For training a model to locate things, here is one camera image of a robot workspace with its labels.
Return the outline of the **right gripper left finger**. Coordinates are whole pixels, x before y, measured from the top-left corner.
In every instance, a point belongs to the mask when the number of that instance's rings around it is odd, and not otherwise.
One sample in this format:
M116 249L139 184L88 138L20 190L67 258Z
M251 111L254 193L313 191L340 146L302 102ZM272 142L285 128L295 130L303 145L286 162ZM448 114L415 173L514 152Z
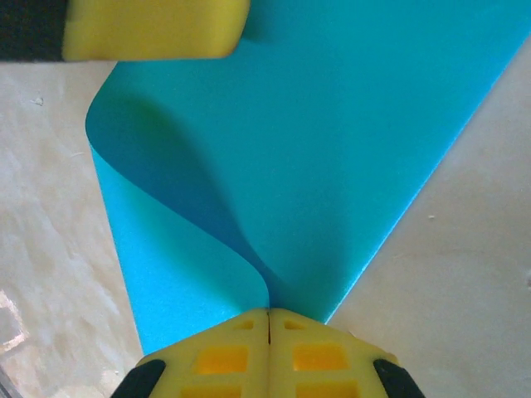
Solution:
M269 311L253 309L143 357L113 397L267 397Z

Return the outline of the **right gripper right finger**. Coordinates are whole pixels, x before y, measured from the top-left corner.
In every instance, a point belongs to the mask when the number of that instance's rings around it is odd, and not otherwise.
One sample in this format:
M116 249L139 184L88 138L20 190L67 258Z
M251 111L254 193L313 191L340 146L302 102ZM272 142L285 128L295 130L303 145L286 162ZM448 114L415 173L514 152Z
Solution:
M423 397L380 347L297 313L270 311L270 397Z

